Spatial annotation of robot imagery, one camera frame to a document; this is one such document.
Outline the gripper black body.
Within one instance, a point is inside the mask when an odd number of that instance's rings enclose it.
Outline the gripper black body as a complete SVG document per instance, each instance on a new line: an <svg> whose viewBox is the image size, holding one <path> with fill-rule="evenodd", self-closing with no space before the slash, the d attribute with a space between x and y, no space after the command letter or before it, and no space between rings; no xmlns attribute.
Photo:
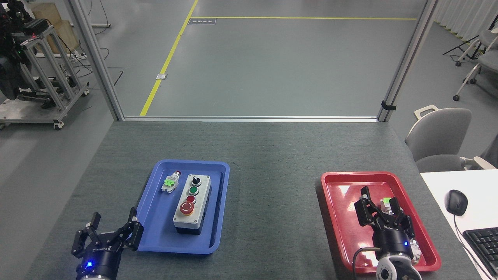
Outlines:
<svg viewBox="0 0 498 280"><path fill-rule="evenodd" d="M388 227L377 221L372 228L373 246L381 249L375 253L377 260L380 261L388 254L402 254L410 259L413 258L409 240L415 237L415 232L411 222L403 222L399 227Z"/></svg>
<svg viewBox="0 0 498 280"><path fill-rule="evenodd" d="M113 241L113 234L98 234L102 245L97 247L89 243L85 247L85 255L76 268L77 280L115 280L117 278L123 244L118 240Z"/></svg>

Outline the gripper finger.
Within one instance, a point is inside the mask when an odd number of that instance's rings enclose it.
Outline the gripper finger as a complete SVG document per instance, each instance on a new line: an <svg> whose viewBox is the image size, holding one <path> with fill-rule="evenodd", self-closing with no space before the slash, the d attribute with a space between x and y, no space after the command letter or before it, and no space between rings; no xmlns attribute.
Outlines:
<svg viewBox="0 0 498 280"><path fill-rule="evenodd" d="M359 224L361 227L377 223L377 219L381 219L383 222L386 222L386 217L382 213L381 209L374 204L371 199L370 191L368 186L364 186L360 190L361 196L357 202L354 203L354 208L356 211L356 216L359 220Z"/></svg>
<svg viewBox="0 0 498 280"><path fill-rule="evenodd" d="M101 215L98 212L94 212L92 220L82 230L76 232L71 249L73 256L82 258L85 255L85 243L88 237L91 239L91 244L97 247L102 245L102 241L96 233L100 220Z"/></svg>
<svg viewBox="0 0 498 280"><path fill-rule="evenodd" d="M129 212L128 221L113 234L113 241L120 241L132 250L138 250L144 226L137 218L137 209L132 207Z"/></svg>
<svg viewBox="0 0 498 280"><path fill-rule="evenodd" d="M414 238L416 233L413 229L411 216L404 213L396 197L389 199L389 204L391 206L392 215L395 217L393 222L394 225L398 230L405 232L409 238Z"/></svg>

